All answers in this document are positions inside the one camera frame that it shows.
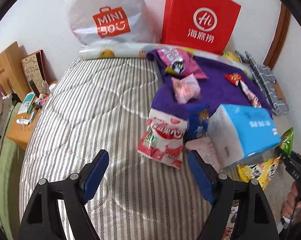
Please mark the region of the person's right hand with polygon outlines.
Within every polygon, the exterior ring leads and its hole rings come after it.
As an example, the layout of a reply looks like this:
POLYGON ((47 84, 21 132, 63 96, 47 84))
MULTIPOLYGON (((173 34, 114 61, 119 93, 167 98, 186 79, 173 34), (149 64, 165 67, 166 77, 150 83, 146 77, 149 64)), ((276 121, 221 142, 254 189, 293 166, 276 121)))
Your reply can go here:
POLYGON ((282 215, 285 218, 290 218, 290 216, 293 214, 294 208, 295 211, 299 209, 299 214, 297 215, 296 219, 294 220, 296 223, 299 223, 301 221, 301 201, 297 202, 296 198, 298 196, 298 189, 296 187, 296 182, 294 181, 291 186, 291 190, 287 195, 287 200, 284 202, 282 207, 282 215))

